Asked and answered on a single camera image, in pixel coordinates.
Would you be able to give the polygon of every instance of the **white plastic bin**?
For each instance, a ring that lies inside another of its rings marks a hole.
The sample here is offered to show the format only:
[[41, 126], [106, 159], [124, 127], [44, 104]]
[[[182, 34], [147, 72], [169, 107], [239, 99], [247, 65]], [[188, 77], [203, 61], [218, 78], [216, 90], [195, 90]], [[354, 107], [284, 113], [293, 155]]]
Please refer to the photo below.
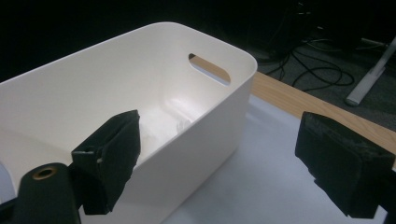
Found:
[[[224, 69], [224, 85], [194, 68]], [[161, 22], [0, 84], [0, 162], [14, 188], [113, 115], [138, 109], [142, 154], [114, 212], [83, 223], [160, 223], [238, 147], [255, 60], [186, 26]]]

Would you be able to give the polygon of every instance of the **white stand leg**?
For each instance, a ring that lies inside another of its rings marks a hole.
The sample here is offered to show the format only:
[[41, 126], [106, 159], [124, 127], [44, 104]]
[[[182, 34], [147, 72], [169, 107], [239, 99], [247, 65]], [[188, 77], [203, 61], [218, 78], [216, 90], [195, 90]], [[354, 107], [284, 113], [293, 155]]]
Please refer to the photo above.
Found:
[[385, 64], [396, 50], [396, 36], [393, 38], [387, 50], [382, 55], [378, 63], [364, 76], [359, 84], [353, 89], [353, 91], [346, 98], [348, 105], [357, 106], [361, 103], [361, 100], [367, 94], [367, 92], [373, 87], [378, 78], [385, 71]]

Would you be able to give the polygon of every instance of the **bin handle hole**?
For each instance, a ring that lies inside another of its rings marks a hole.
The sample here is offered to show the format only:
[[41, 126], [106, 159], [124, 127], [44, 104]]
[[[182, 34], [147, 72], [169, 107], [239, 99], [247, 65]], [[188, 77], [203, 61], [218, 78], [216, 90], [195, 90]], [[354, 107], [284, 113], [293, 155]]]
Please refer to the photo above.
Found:
[[191, 66], [196, 70], [200, 71], [201, 73], [207, 75], [208, 77], [211, 77], [212, 79], [225, 86], [230, 85], [230, 75], [228, 75], [228, 73], [224, 69], [192, 53], [189, 54], [189, 61]]

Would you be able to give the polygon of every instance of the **storage bin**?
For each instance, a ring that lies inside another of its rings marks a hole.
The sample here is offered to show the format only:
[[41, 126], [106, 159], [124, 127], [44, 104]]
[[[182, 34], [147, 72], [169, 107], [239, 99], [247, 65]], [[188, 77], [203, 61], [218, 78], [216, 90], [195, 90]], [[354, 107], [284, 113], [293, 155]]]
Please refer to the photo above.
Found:
[[[192, 54], [230, 82], [191, 64]], [[238, 147], [256, 69], [244, 51], [177, 23], [117, 36], [0, 84], [0, 162], [17, 189], [29, 170], [70, 164], [101, 124], [137, 109], [142, 153], [131, 180], [112, 213], [81, 219], [160, 223]]]

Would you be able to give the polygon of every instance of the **dark background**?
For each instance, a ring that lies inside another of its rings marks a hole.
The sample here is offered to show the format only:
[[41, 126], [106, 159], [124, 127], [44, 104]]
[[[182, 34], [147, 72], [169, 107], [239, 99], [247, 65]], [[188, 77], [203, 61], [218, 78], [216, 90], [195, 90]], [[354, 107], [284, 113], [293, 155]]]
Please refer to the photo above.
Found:
[[318, 25], [343, 49], [363, 36], [389, 42], [392, 0], [5, 1], [0, 81], [157, 21], [175, 21], [276, 58]]

